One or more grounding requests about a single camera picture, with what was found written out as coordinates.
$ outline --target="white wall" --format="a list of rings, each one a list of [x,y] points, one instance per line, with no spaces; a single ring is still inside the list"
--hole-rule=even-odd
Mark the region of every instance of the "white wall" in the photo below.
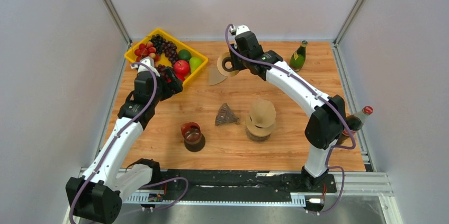
[[[449,0],[366,0],[341,48],[404,223],[447,223]]]
[[[180,39],[219,39],[228,23],[259,39],[333,39],[356,0],[112,0],[133,39],[162,28]]]
[[[0,222],[61,223],[126,45],[102,0],[0,0]]]

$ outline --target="wooden tabletop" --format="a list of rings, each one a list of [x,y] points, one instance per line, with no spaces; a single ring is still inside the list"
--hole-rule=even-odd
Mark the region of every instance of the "wooden tabletop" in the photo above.
[[[185,42],[209,58],[208,67],[216,66],[217,58],[227,51],[222,41]],[[261,42],[264,50],[274,50],[287,62],[299,47],[299,42]],[[309,42],[307,58],[300,75],[317,89],[344,97],[338,71],[328,42]],[[134,88],[136,71],[128,65],[118,92],[109,137],[120,106]],[[304,135],[308,117],[281,90],[252,75],[248,70],[208,86],[208,69],[182,93],[160,102],[146,130],[129,151],[123,167],[139,158],[154,159],[161,168],[178,169],[239,169],[299,171],[307,160],[309,142]],[[245,119],[250,104],[259,97],[273,102],[276,108],[276,130],[269,140],[257,143],[245,135],[245,123],[216,127],[215,116],[227,102],[231,109]],[[184,146],[180,125],[196,122],[206,138],[205,147],[196,153]],[[330,165],[340,165],[347,171],[365,171],[360,149],[335,149]]]

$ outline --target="tape roll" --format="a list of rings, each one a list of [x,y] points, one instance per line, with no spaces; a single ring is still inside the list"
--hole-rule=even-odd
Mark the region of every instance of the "tape roll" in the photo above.
[[[225,77],[234,77],[239,72],[238,70],[226,71],[226,69],[223,68],[223,60],[230,58],[230,57],[231,57],[231,55],[229,54],[229,52],[226,52],[226,53],[223,53],[222,55],[220,55],[217,60],[218,72],[220,72],[220,74],[222,74]]]

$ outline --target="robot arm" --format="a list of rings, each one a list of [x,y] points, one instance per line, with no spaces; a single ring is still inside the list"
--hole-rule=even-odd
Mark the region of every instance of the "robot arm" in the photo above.
[[[287,94],[310,118],[305,130],[306,137],[311,145],[308,160],[302,170],[307,177],[304,185],[311,189],[321,184],[322,179],[328,172],[325,163],[330,147],[336,143],[336,139],[343,131],[343,125],[337,115],[323,101],[318,99],[318,96],[328,99],[343,117],[345,115],[344,100],[338,95],[330,97],[313,87],[297,75],[276,52],[272,50],[264,52],[256,36],[247,26],[240,25],[231,28],[230,33],[235,35],[236,43],[231,46],[234,51],[246,58],[272,64],[274,67],[246,61],[229,50],[230,57],[223,60],[223,69],[227,71],[249,69],[252,74],[275,85]],[[231,67],[225,66],[228,62],[231,63]],[[282,68],[290,74],[286,74],[277,68]],[[315,91],[315,94],[312,94],[293,76],[305,82]]]
[[[85,178],[95,172],[97,164],[104,158],[100,169],[81,192],[75,205],[74,214],[76,216],[101,223],[112,223],[120,212],[123,200],[142,185],[149,182],[159,182],[160,180],[159,164],[147,159],[140,159],[126,174],[116,178],[131,146],[154,116],[155,107],[159,101],[170,98],[183,89],[182,81],[175,76],[171,68],[165,68],[165,72],[170,79],[168,83],[160,77],[153,67],[151,58],[143,59],[141,62],[155,72],[157,77],[155,97],[145,112],[120,134],[120,137],[112,145],[106,156],[105,151],[101,151],[80,178],[71,177],[67,182],[67,198],[71,204],[79,188],[85,182]],[[130,92],[125,103],[121,106],[118,114],[119,118],[115,122],[114,129],[103,149],[106,149],[112,143],[112,139],[117,133],[144,109],[153,94],[153,90],[154,79],[152,74],[144,66],[139,66],[136,79],[134,80],[134,90]]]

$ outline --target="red apple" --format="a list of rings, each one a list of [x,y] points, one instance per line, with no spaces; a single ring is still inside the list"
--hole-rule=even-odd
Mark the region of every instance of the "red apple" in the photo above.
[[[135,54],[136,56],[142,56],[142,51],[141,51],[140,49],[136,49],[136,50],[134,51],[134,54]]]
[[[188,62],[184,60],[175,62],[175,65],[173,65],[173,69],[176,73],[183,76],[186,76],[190,72],[190,66],[188,65]]]
[[[182,81],[185,80],[185,77],[179,73],[175,73],[176,77],[178,77],[179,79],[181,79]]]
[[[156,48],[155,47],[150,47],[150,48],[148,48],[148,52],[155,53],[156,52]]]

